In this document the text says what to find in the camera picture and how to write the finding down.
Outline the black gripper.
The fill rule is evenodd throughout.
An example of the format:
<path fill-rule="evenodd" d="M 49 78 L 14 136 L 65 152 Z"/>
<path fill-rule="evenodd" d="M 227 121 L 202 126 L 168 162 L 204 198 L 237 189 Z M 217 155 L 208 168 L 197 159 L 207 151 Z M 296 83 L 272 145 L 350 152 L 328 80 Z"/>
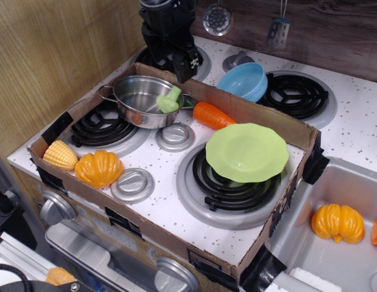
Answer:
<path fill-rule="evenodd" d="M 141 32 L 160 66 L 174 66 L 179 83 L 197 74 L 200 53 L 190 33 L 199 1 L 140 1 Z"/>

